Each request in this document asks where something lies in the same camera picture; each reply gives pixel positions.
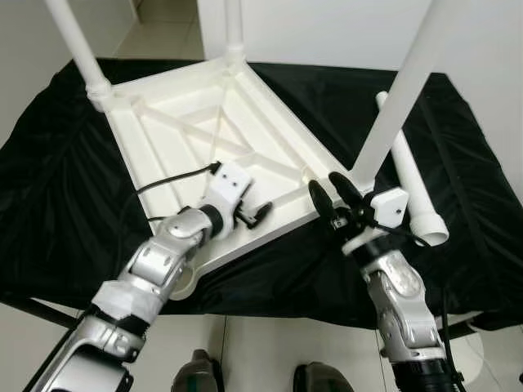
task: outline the black cable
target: black cable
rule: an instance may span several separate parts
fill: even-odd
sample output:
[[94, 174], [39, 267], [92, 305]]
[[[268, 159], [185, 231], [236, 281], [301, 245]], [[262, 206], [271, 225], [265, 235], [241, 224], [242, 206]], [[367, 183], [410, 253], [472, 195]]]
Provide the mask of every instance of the black cable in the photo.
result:
[[[122, 210], [120, 212], [120, 217], [118, 219], [118, 228], [117, 228], [117, 252], [116, 252], [116, 265], [117, 268], [120, 267], [120, 261], [122, 260], [122, 226], [123, 226], [123, 219], [125, 218], [127, 209], [131, 205], [131, 201], [137, 197], [139, 194], [143, 194], [146, 190], [155, 188], [160, 185], [167, 184], [169, 182], [183, 180], [184, 178], [197, 176], [198, 174], [205, 173], [207, 171], [210, 171], [212, 174], [214, 174], [218, 168], [221, 166], [221, 163], [215, 162], [211, 163], [210, 165], [207, 165], [206, 167], [202, 167], [201, 169], [194, 170], [194, 171], [188, 171], [187, 173], [178, 174], [177, 176], [171, 176], [164, 178], [162, 180], [158, 180], [155, 182], [151, 182], [150, 184], [144, 185], [141, 188], [135, 190], [132, 194], [129, 195], [125, 203], [123, 204]], [[150, 218], [148, 221], [157, 221], [161, 216]]]
[[[416, 234], [409, 232], [408, 230], [387, 227], [384, 225], [380, 225], [376, 221], [372, 222], [372, 226], [376, 227], [378, 229], [381, 229], [383, 231], [386, 231], [390, 234], [403, 235], [405, 237], [411, 238], [412, 240], [414, 240], [418, 243], [421, 243], [424, 247], [428, 247], [431, 250], [434, 250], [433, 247], [427, 241], [425, 241], [423, 238], [418, 237]], [[456, 366], [454, 364], [452, 350], [450, 349], [449, 316], [447, 314], [447, 295], [446, 295], [445, 287], [443, 287], [441, 290], [442, 290], [441, 291], [441, 293], [442, 293], [441, 323], [442, 323], [442, 327], [443, 327], [443, 344], [445, 345], [445, 351], [447, 354], [449, 370], [450, 370], [453, 382], [458, 387], [459, 392], [467, 392], [465, 390], [465, 387], [463, 386], [459, 372], [456, 369]]]

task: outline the black tablecloth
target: black tablecloth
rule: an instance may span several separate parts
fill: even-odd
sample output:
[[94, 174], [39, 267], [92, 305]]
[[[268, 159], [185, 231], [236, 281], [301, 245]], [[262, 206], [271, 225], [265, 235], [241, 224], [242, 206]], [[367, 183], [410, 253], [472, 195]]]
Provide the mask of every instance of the black tablecloth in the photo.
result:
[[[118, 83], [190, 62], [100, 63], [108, 79]], [[368, 69], [252, 67], [348, 168], [377, 115], [375, 94], [387, 90], [395, 76]], [[25, 110], [0, 150], [2, 290], [76, 307], [86, 306], [100, 283], [122, 267], [115, 258], [118, 215], [133, 191], [105, 116], [92, 108], [84, 87], [74, 64], [68, 64]], [[453, 313], [483, 310], [485, 320], [497, 325], [520, 319], [523, 210], [467, 103], [444, 74], [430, 77], [405, 135], [450, 231], [450, 240], [437, 252], [412, 243], [401, 246], [424, 278], [429, 306], [439, 313], [440, 290], [446, 286]], [[398, 180], [388, 158], [377, 189], [394, 185]], [[124, 229], [129, 257], [150, 236], [137, 200]], [[203, 277], [191, 297], [170, 301], [163, 312], [375, 326], [355, 263], [329, 246], [318, 222]]]

